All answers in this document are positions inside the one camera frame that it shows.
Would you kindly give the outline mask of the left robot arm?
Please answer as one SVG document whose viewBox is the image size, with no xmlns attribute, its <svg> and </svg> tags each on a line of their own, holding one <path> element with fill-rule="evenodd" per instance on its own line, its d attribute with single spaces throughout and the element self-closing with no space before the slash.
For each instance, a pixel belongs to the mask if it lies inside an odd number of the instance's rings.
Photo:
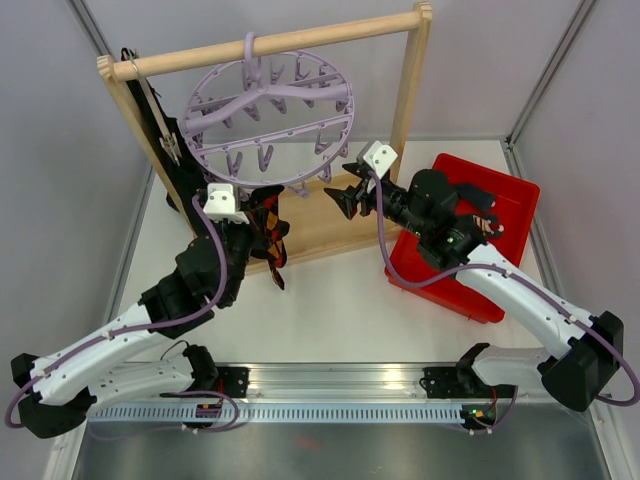
<svg viewBox="0 0 640 480">
<path fill-rule="evenodd" d="M 213 319 L 215 308 L 236 300 L 254 245 L 244 223 L 210 223 L 175 258 L 176 267 L 123 314 L 71 346 L 11 361 L 18 394 L 5 424 L 53 438 L 80 426 L 89 414 L 114 403 L 156 394 L 213 395 L 218 369 L 208 350 L 191 345 L 174 360 L 142 366 L 129 359 Z"/>
</svg>

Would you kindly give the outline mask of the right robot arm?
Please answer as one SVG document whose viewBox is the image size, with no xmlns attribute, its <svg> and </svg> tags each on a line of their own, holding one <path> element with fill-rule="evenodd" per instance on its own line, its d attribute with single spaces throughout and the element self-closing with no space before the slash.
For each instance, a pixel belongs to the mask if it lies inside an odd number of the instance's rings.
<svg viewBox="0 0 640 480">
<path fill-rule="evenodd" d="M 436 270 L 407 287 L 450 278 L 496 304 L 539 341 L 537 348 L 472 347 L 456 365 L 463 392 L 478 395 L 489 386 L 509 385 L 543 391 L 578 412 L 595 400 L 638 404 L 639 376 L 623 355 L 623 322 L 609 311 L 594 315 L 571 304 L 508 261 L 477 226 L 457 215 L 460 195 L 445 173 L 420 170 L 402 188 L 365 161 L 345 167 L 359 183 L 325 191 L 344 216 L 374 213 L 379 228 L 391 221 L 416 235 L 419 254 Z"/>
</svg>

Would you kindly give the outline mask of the argyle patterned sock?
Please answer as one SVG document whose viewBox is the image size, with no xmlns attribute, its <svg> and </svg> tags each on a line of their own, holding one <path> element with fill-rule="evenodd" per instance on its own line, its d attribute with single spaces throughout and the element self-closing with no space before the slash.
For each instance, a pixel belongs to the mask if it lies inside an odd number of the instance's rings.
<svg viewBox="0 0 640 480">
<path fill-rule="evenodd" d="M 282 185 L 260 187 L 252 191 L 248 200 L 249 213 L 262 235 L 264 250 L 274 256 L 279 255 L 290 230 L 290 224 L 279 216 L 279 198 L 284 190 Z"/>
<path fill-rule="evenodd" d="M 266 260 L 272 279 L 280 290 L 285 290 L 285 281 L 280 270 L 286 265 L 288 256 L 282 237 L 271 232 L 265 244 Z"/>
</svg>

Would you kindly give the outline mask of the purple round clip hanger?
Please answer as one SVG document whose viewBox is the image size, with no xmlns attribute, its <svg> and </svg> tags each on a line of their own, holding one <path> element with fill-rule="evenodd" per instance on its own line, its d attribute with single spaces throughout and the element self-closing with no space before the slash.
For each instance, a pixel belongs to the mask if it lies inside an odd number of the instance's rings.
<svg viewBox="0 0 640 480">
<path fill-rule="evenodd" d="M 204 170 L 245 190 L 282 185 L 304 196 L 311 180 L 331 183 L 349 153 L 352 83 L 304 50 L 268 56 L 248 33 L 243 56 L 215 65 L 193 90 L 179 130 Z"/>
</svg>

